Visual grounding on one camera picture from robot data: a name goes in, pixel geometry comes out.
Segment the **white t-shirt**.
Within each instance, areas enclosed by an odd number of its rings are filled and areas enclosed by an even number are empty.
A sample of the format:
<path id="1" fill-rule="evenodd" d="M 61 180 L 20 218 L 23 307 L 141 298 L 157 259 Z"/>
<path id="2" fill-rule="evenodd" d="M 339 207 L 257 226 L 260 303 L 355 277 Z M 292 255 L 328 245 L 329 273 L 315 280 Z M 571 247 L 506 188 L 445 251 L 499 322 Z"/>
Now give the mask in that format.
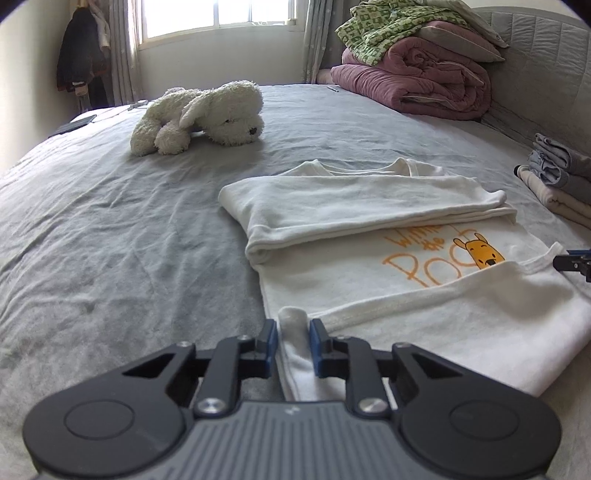
<path id="1" fill-rule="evenodd" d="M 590 288 L 517 220 L 503 191 L 408 159 L 377 170 L 308 161 L 224 186 L 290 400 L 342 398 L 315 376 L 308 326 L 387 350 L 410 342 L 533 395 L 590 340 Z"/>

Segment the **stack of folded clothes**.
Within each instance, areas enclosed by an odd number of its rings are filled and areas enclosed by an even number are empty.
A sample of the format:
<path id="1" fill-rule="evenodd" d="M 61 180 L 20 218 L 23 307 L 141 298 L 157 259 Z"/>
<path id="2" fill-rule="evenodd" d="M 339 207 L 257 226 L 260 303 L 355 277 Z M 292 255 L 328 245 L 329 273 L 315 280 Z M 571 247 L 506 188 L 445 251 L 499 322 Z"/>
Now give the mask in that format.
<path id="1" fill-rule="evenodd" d="M 537 133 L 527 163 L 514 169 L 548 210 L 590 228 L 590 156 Z"/>

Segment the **grey quilted headboard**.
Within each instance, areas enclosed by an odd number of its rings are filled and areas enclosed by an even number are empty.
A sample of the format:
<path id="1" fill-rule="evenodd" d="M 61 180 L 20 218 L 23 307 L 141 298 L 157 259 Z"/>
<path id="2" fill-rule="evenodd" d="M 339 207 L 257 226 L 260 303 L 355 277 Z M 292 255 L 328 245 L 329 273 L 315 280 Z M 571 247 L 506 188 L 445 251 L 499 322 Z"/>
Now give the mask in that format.
<path id="1" fill-rule="evenodd" d="M 541 133 L 590 152 L 590 28 L 541 9 L 491 6 L 477 12 L 509 45 L 487 67 L 492 103 L 483 122 L 526 144 Z"/>

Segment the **grey bed sheet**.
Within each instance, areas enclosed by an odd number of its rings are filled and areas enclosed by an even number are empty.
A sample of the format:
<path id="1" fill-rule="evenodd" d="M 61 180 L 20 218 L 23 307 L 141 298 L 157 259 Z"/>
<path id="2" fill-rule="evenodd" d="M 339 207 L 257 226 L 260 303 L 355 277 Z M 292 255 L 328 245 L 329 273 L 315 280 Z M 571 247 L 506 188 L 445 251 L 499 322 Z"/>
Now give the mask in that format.
<path id="1" fill-rule="evenodd" d="M 30 151 L 1 180 L 1 475 L 34 473 L 21 428 L 45 396 L 188 340 L 208 348 L 263 321 L 242 229 L 217 201 L 231 182 L 318 159 L 376 169 L 400 157 L 506 191 L 548 244 L 584 248 L 585 227 L 515 177 L 528 146 L 475 122 L 407 116 L 327 86 L 263 91 L 263 137 L 133 157 L 140 110 L 101 113 Z"/>

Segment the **pink rolled quilt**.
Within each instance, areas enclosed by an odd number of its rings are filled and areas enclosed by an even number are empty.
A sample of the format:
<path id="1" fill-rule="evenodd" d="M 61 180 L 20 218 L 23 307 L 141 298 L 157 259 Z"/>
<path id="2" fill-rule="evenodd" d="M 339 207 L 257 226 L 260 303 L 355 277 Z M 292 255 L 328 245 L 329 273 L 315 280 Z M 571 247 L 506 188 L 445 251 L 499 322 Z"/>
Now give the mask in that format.
<path id="1" fill-rule="evenodd" d="M 491 81 L 481 65 L 419 37 L 397 42 L 375 66 L 346 49 L 331 79 L 344 90 L 413 115 L 475 120 L 492 101 Z"/>

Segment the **white plush dog toy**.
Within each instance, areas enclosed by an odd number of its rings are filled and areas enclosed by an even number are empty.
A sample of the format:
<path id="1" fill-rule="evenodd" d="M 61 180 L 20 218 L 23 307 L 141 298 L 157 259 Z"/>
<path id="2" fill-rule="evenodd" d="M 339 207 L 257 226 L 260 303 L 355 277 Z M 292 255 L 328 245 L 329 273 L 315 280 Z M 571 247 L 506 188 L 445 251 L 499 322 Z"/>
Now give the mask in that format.
<path id="1" fill-rule="evenodd" d="M 200 90 L 174 87 L 152 101 L 135 125 L 130 150 L 135 156 L 176 155 L 194 134 L 222 146 L 255 142 L 263 134 L 263 93 L 252 81 Z"/>

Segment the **grey pillow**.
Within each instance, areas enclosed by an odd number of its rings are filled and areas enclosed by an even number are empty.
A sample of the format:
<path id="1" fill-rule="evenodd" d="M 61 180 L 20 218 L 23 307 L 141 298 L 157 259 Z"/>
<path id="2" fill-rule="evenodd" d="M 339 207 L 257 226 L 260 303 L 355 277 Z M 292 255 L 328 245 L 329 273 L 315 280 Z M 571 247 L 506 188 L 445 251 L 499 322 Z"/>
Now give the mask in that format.
<path id="1" fill-rule="evenodd" d="M 422 27 L 417 35 L 451 52 L 478 63 L 504 62 L 499 49 L 509 45 L 479 14 L 464 1 L 418 1 L 421 6 L 443 7 L 457 13 L 467 24 L 435 20 Z"/>

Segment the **dark laptop on bed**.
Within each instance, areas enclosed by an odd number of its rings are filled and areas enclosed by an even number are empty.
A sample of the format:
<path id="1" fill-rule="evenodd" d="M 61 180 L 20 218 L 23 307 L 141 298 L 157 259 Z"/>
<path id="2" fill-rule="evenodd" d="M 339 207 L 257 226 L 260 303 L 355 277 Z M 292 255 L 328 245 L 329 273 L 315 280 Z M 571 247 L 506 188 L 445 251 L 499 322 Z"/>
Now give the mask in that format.
<path id="1" fill-rule="evenodd" d="M 80 118 L 80 119 L 68 122 L 66 124 L 63 124 L 63 125 L 59 126 L 53 133 L 51 133 L 49 135 L 49 138 L 54 137 L 54 136 L 58 136 L 58 135 L 63 135 L 63 134 L 69 133 L 69 132 L 76 131 L 80 128 L 83 128 L 86 125 L 90 124 L 96 117 L 97 117 L 96 114 L 92 114 L 92 115 L 88 115 L 84 118 Z"/>

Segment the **grey left curtain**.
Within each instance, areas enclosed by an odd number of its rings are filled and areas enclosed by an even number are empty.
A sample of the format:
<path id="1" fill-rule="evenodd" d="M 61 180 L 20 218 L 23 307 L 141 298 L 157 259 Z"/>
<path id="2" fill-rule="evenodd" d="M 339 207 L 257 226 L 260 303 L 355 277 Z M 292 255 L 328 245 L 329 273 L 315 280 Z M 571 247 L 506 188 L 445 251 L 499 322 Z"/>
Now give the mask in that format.
<path id="1" fill-rule="evenodd" d="M 117 106 L 132 104 L 142 97 L 137 6 L 133 0 L 109 2 L 111 84 Z"/>

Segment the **grey curtain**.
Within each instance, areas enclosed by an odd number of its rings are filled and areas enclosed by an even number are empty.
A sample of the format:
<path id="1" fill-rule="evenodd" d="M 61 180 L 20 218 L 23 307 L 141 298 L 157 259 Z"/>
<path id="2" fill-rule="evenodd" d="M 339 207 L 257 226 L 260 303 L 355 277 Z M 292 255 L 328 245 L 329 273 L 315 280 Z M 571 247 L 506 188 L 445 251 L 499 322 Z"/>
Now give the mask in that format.
<path id="1" fill-rule="evenodd" d="M 137 6 L 133 0 L 109 2 L 111 84 L 117 106 L 132 104 L 142 97 Z"/>
<path id="2" fill-rule="evenodd" d="M 329 70 L 342 58 L 342 42 L 335 30 L 348 18 L 349 2 L 337 0 L 308 1 L 304 23 L 304 83 L 322 83 Z"/>

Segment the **grey right curtain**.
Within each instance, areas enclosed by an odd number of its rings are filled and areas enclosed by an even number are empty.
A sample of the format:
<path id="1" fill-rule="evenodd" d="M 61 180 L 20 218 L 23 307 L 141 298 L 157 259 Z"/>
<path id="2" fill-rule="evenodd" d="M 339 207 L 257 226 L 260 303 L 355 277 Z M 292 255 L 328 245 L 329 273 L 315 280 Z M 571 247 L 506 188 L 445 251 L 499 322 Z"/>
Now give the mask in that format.
<path id="1" fill-rule="evenodd" d="M 337 0 L 308 1 L 304 23 L 304 83 L 322 83 L 329 70 L 342 58 L 342 42 L 335 30 L 348 18 L 349 2 Z"/>

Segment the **green patterned cloth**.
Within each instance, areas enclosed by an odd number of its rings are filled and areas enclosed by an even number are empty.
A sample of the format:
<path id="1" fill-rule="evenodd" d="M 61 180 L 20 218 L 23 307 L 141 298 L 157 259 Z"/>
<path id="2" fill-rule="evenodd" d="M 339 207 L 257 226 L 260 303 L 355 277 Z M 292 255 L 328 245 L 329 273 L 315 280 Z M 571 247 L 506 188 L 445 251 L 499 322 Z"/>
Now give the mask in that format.
<path id="1" fill-rule="evenodd" d="M 349 13 L 351 18 L 335 34 L 357 60 L 370 66 L 376 66 L 394 44 L 432 21 L 468 27 L 457 12 L 417 1 L 362 1 Z"/>

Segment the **dark hanging jacket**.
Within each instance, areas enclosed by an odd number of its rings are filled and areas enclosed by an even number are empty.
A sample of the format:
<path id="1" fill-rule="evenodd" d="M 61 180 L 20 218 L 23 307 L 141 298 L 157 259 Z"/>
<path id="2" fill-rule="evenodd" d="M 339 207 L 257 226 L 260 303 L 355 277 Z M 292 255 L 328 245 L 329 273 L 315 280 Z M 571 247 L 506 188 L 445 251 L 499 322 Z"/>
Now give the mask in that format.
<path id="1" fill-rule="evenodd" d="M 79 1 L 66 26 L 56 67 L 56 87 L 87 99 L 92 109 L 109 105 L 110 27 L 96 1 Z"/>

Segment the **window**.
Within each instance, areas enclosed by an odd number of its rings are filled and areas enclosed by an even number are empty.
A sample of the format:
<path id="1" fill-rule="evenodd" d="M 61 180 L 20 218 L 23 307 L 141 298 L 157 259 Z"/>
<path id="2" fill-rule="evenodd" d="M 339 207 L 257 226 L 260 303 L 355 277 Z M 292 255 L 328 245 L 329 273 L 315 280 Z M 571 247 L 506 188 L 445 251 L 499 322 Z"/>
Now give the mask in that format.
<path id="1" fill-rule="evenodd" d="M 139 1 L 139 47 L 182 40 L 190 35 L 225 31 L 300 32 L 308 2 L 283 1 Z"/>

